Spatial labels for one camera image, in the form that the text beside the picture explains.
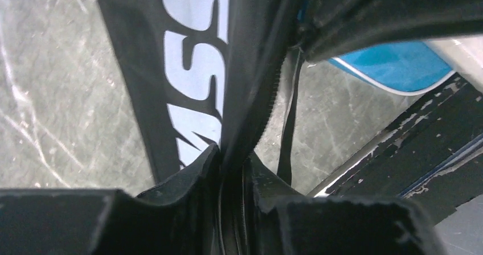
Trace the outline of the black racket cover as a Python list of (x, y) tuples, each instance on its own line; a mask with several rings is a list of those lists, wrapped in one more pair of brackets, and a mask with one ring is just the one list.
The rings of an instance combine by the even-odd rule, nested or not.
[[(295, 96), (305, 61), (482, 32), (482, 0), (97, 1), (154, 187), (210, 145), (219, 149), (213, 254), (252, 254), (247, 163), (267, 127), (285, 61)], [(274, 172), (288, 186), (294, 115), (290, 100)]]

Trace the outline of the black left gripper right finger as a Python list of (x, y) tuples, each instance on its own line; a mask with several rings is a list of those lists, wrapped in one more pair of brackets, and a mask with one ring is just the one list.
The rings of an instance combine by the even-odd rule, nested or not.
[(415, 203), (372, 196), (311, 198), (257, 155), (247, 163), (252, 254), (446, 254)]

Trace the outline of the blue racket cover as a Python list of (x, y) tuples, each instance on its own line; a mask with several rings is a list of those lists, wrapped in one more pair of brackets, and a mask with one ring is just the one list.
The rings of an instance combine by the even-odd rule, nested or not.
[(425, 94), (456, 71), (421, 41), (381, 44), (329, 59), (374, 87), (400, 96)]

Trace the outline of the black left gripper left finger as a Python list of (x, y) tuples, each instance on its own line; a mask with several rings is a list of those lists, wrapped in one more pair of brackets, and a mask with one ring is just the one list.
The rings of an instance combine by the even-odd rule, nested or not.
[(2, 189), (2, 254), (213, 254), (210, 145), (138, 197), (111, 189)]

